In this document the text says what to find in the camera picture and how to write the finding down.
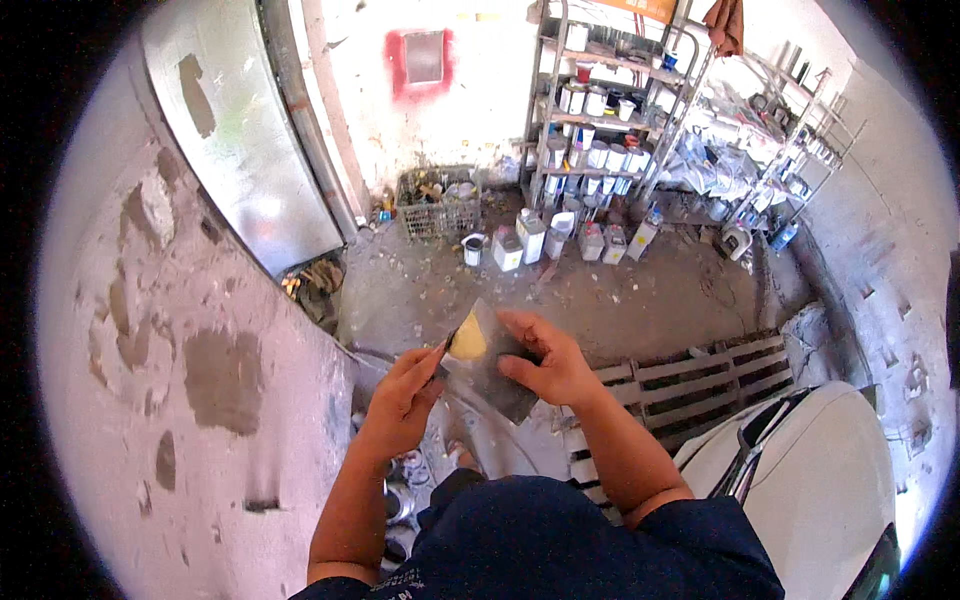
right hand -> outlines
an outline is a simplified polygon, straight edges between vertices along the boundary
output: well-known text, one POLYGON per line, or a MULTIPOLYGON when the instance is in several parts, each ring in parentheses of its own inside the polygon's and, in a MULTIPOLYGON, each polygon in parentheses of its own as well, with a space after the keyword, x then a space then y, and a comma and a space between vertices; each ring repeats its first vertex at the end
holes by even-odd
POLYGON ((501 356, 497 367, 504 375, 554 406, 577 407, 604 394, 603 384, 572 337, 537 313, 498 310, 496 316, 542 359, 538 367, 518 356, 501 356))

shirt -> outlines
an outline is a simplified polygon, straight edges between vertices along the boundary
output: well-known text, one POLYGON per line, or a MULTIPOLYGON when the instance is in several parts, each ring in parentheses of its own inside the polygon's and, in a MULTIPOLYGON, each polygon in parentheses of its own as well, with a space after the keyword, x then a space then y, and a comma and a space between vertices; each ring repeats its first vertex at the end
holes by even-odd
POLYGON ((564 482, 512 476, 460 492, 421 537, 373 588, 332 577, 293 600, 783 597, 729 496, 669 502, 630 531, 564 482))

white car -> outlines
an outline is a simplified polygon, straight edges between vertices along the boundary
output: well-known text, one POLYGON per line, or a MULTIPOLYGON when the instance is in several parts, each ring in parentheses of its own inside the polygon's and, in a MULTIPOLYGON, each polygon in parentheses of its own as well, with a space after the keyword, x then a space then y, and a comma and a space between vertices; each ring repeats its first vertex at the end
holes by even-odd
POLYGON ((736 496, 787 600, 877 598, 900 572, 887 442, 847 383, 748 408, 674 462, 698 498, 736 496))

